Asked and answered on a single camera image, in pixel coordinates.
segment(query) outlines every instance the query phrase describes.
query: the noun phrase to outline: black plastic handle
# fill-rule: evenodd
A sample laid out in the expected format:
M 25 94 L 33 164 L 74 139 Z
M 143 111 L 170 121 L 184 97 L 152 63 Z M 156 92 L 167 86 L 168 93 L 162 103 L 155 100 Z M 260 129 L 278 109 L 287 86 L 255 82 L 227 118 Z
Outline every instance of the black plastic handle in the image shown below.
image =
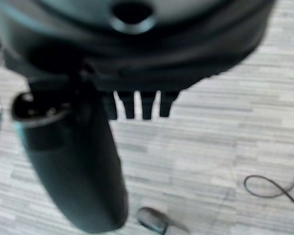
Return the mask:
M 128 202 L 107 116 L 94 92 L 76 104 L 22 94 L 12 117 L 55 204 L 76 227 L 102 233 L 124 225 Z

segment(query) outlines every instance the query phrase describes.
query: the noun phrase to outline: floor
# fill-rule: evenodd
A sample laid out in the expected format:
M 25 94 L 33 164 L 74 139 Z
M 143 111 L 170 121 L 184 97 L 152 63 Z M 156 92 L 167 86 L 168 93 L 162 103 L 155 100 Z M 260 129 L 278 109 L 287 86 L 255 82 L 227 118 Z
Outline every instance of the floor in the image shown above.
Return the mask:
M 13 130 L 10 102 L 25 89 L 0 67 L 0 235 L 82 235 L 47 196 Z M 195 235 L 294 235 L 285 196 L 259 199 L 243 188 L 250 174 L 284 187 L 294 180 L 294 0 L 279 1 L 262 46 L 241 65 L 184 92 L 170 119 L 158 109 L 152 122 L 111 122 L 130 200 L 126 226 L 111 235 L 152 234 L 136 223 L 142 206 Z M 252 187 L 277 192 L 262 181 Z

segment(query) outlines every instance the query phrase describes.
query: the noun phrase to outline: black plastic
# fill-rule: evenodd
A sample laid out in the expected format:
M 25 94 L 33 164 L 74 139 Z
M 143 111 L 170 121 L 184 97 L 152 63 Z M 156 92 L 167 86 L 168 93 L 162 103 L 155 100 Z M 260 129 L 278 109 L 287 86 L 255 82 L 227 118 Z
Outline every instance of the black plastic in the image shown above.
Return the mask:
M 120 228 L 128 207 L 121 162 L 96 94 L 84 90 L 71 102 L 44 94 L 29 102 L 22 94 L 12 106 L 40 180 L 62 213 L 88 233 Z

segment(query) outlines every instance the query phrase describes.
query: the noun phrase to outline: round hole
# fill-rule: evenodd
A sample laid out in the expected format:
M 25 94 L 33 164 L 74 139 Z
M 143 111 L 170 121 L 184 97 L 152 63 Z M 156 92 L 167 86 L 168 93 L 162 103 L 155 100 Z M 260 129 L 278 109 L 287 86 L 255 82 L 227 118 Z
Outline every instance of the round hole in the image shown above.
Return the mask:
M 122 33 L 141 34 L 155 25 L 153 9 L 143 2 L 118 2 L 112 7 L 111 26 Z
M 139 24 L 152 15 L 152 8 L 142 2 L 120 2 L 112 11 L 125 24 Z

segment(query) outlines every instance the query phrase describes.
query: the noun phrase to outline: striped carpet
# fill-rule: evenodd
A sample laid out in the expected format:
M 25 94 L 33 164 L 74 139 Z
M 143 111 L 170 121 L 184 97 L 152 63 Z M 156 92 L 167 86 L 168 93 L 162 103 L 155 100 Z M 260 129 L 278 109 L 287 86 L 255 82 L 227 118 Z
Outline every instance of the striped carpet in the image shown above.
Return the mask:
M 25 89 L 24 78 L 0 68 L 0 235 L 81 235 L 51 202 L 14 133 L 9 107 Z M 138 94 L 136 101 L 139 114 Z M 286 197 L 259 199 L 243 188 L 249 174 L 284 187 L 294 180 L 294 0 L 278 2 L 247 60 L 183 92 L 170 119 L 158 110 L 153 121 L 111 122 L 130 200 L 126 226 L 111 235 L 152 234 L 135 220 L 142 206 L 195 235 L 294 235 Z M 251 187 L 277 193 L 261 181 Z

